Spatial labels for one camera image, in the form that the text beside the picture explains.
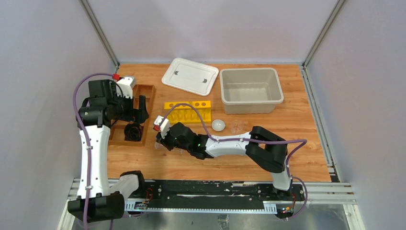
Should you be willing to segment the white porcelain dish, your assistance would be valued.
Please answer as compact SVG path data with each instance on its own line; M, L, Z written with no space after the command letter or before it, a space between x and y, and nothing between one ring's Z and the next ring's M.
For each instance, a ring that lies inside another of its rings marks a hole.
M221 119L216 119L212 122L211 127L214 131L216 132L221 132L225 129L226 124L223 120Z

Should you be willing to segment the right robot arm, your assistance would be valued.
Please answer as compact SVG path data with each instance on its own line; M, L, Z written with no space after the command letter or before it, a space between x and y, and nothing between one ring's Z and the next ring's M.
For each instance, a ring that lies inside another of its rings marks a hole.
M221 137L196 134L178 122L166 132L159 131L156 142L169 151L174 148L185 150L200 160L223 155L247 156L271 173L276 198L286 200L293 193L292 180L286 170L287 143L285 139L260 126L254 126L244 134Z

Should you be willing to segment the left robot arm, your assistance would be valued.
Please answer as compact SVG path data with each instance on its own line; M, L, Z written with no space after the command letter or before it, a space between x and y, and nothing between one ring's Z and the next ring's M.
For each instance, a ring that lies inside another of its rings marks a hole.
M115 121L138 124L148 119L146 98L139 97L134 108L133 88L136 80L91 80L89 96L74 106L82 146L81 177L77 197L68 202L68 212L83 221L120 219L125 202L132 195L141 198L147 185L140 171L124 172L110 186L107 176L107 150L111 127Z

